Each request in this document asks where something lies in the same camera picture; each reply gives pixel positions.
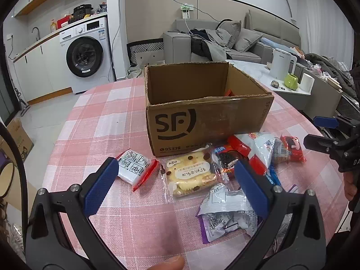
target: green vase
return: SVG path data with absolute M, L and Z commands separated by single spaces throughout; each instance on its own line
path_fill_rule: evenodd
M 292 74 L 287 74 L 284 79 L 284 85 L 292 90 L 297 89 L 297 77 Z

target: faucet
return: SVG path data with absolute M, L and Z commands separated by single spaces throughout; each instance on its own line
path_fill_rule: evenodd
M 34 32 L 34 29 L 37 29 L 37 38 L 36 38 L 36 41 L 38 41 L 38 40 L 40 40 L 40 31 L 39 31 L 39 29 L 37 28 L 37 27 L 34 27 L 33 29 L 32 29 L 32 32 L 31 33 L 33 33 Z

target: electric kettle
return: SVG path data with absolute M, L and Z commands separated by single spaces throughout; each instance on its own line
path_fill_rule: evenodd
M 286 51 L 276 48 L 274 50 L 270 76 L 279 80 L 284 80 L 285 76 L 289 74 L 290 61 L 294 62 L 291 72 L 291 74 L 294 74 L 297 58 Z

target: curtain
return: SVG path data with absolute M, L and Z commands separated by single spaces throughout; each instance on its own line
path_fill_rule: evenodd
M 352 66 L 354 31 L 333 0 L 297 0 L 297 26 L 305 53 L 333 57 Z

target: soap bottle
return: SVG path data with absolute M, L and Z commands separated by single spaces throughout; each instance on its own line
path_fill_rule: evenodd
M 50 25 L 50 31 L 54 32 L 54 31 L 56 31 L 56 23 L 53 19 L 51 21 L 52 21 L 52 23 Z

